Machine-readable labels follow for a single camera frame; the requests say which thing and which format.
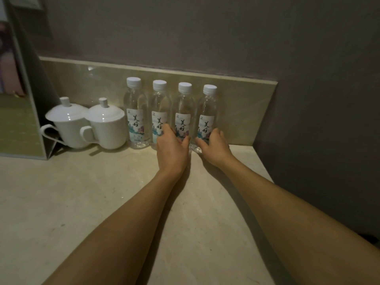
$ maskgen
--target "mug handle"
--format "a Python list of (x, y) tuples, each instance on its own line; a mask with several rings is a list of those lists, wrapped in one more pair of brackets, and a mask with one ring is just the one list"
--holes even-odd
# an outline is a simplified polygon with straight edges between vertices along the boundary
[(50, 139), (50, 140), (53, 140), (53, 141), (55, 141), (55, 142), (61, 143), (61, 144), (65, 145), (65, 146), (67, 146), (67, 144), (66, 144), (64, 141), (61, 141), (61, 140), (58, 140), (58, 139), (55, 139), (55, 138), (53, 138), (53, 137), (50, 137), (50, 136), (46, 135), (46, 134), (45, 134), (45, 130), (46, 130), (47, 128), (53, 128), (55, 131), (58, 131), (58, 129), (57, 129), (56, 127), (54, 127), (53, 125), (51, 125), (51, 124), (46, 124), (46, 125), (43, 125), (43, 126), (40, 128), (40, 133), (41, 133), (42, 136), (44, 136), (45, 138), (48, 138), (48, 139)]
[(79, 131), (79, 134), (81, 135), (82, 139), (87, 142), (87, 143), (96, 143), (96, 144), (99, 144), (99, 141), (95, 138), (93, 138), (92, 140), (88, 140), (87, 137), (88, 137), (88, 131), (91, 131), (91, 134), (93, 135), (93, 130), (92, 130), (92, 127), (91, 126), (84, 126), (81, 128), (81, 130)]

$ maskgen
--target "mug lid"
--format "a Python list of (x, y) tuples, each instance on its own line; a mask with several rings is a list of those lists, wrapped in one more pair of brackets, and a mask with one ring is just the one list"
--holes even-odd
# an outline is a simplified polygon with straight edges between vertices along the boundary
[(107, 123), (117, 121), (125, 116), (122, 109), (108, 105), (107, 98), (99, 98), (99, 105), (95, 105), (88, 109), (85, 118), (91, 122)]
[(68, 97), (61, 97), (61, 105), (55, 106), (46, 113), (45, 118), (51, 122), (69, 122), (84, 118), (88, 108), (78, 104), (70, 104)]

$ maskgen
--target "wall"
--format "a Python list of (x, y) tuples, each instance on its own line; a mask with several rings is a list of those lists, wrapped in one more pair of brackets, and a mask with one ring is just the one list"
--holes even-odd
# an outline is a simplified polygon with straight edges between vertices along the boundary
[(45, 0), (38, 52), (279, 81), (254, 144), (274, 181), (380, 237), (379, 0)]

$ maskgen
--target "clear plastic bottle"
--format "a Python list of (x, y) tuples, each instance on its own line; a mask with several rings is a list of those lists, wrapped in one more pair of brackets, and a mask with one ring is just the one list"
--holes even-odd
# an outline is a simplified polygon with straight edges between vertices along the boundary
[(153, 81), (153, 90), (149, 100), (150, 146), (156, 149), (157, 137), (163, 134), (162, 125), (171, 121), (171, 100), (166, 94), (166, 81)]
[(148, 121), (148, 100), (141, 90), (141, 79), (129, 77), (126, 79), (128, 91), (124, 95), (124, 110), (129, 127), (129, 146), (142, 149), (149, 145), (149, 136), (145, 134), (145, 124)]
[(181, 140), (190, 134), (194, 120), (195, 102), (191, 96), (191, 90), (190, 83), (179, 83), (179, 95), (173, 102), (174, 128), (177, 138)]
[(218, 114), (218, 105), (215, 98), (216, 89), (217, 87), (214, 85), (205, 85), (203, 87), (204, 95), (198, 101), (194, 124), (196, 127), (190, 146), (190, 148), (197, 153), (202, 153), (202, 150), (195, 144), (195, 137), (201, 138), (206, 141), (206, 143), (209, 143), (210, 134), (216, 124)]

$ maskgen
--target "person's left arm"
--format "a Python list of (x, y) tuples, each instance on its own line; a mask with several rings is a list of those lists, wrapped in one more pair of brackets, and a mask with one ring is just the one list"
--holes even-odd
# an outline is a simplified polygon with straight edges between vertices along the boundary
[(64, 260), (45, 285), (134, 284), (171, 189), (188, 162), (190, 138), (180, 143), (169, 125), (157, 139), (159, 171), (104, 220)]

